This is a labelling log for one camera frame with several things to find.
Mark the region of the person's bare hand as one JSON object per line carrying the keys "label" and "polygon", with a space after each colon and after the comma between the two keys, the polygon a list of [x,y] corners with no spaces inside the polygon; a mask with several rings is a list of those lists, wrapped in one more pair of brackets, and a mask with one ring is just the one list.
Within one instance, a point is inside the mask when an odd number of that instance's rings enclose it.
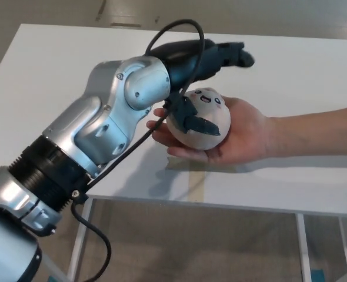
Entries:
{"label": "person's bare hand", "polygon": [[169,155],[202,163],[236,165],[272,157],[273,120],[242,99],[223,99],[231,114],[231,126],[215,148],[191,149],[175,139],[165,123],[152,133],[152,138],[166,146]]}

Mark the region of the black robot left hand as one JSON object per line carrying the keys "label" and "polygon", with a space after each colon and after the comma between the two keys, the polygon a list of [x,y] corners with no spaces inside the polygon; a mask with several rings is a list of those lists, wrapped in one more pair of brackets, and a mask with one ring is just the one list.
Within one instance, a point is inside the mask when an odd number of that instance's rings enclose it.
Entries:
{"label": "black robot left hand", "polygon": [[[237,66],[250,68],[255,63],[253,56],[244,50],[243,42],[215,43],[205,40],[199,69],[193,82],[209,79],[222,67]],[[199,41],[179,41],[161,45],[151,50],[151,55],[160,59],[167,68],[171,92],[165,99],[164,108],[168,111],[166,120],[172,122],[180,132],[190,130],[211,136],[219,136],[219,127],[208,119],[200,117],[200,107],[185,94],[180,94],[195,67]]]}

